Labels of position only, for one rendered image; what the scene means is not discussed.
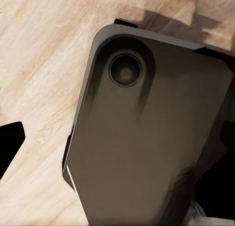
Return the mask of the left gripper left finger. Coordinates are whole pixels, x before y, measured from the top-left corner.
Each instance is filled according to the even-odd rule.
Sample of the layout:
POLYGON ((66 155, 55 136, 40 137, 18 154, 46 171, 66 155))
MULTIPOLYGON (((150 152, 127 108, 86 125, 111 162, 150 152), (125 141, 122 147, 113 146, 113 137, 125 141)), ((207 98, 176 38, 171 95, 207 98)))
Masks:
POLYGON ((25 140, 21 121, 0 126, 0 180, 25 140))

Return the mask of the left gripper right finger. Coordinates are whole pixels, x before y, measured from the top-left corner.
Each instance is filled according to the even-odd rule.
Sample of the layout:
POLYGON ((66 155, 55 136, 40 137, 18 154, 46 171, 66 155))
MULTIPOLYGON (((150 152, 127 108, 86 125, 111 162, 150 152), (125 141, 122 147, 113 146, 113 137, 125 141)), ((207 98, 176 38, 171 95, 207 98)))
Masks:
POLYGON ((221 126, 219 139, 235 161, 235 123, 224 121, 221 126))

